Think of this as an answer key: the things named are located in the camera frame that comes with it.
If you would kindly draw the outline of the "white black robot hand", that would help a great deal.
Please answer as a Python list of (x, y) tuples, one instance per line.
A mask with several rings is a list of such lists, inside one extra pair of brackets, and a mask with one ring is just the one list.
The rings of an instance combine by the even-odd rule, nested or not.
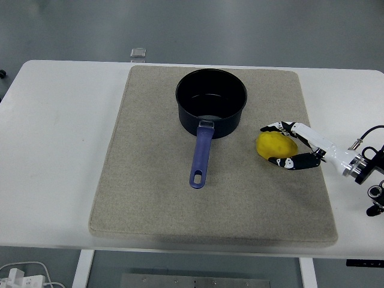
[(276, 122), (260, 129), (262, 132), (276, 131), (284, 136), (299, 139), (311, 149), (311, 152), (292, 157), (270, 157), (268, 161), (287, 170), (304, 170), (320, 166), (321, 162), (331, 163), (343, 176), (352, 175), (358, 165), (360, 156), (357, 152), (342, 149), (333, 142), (298, 122)]

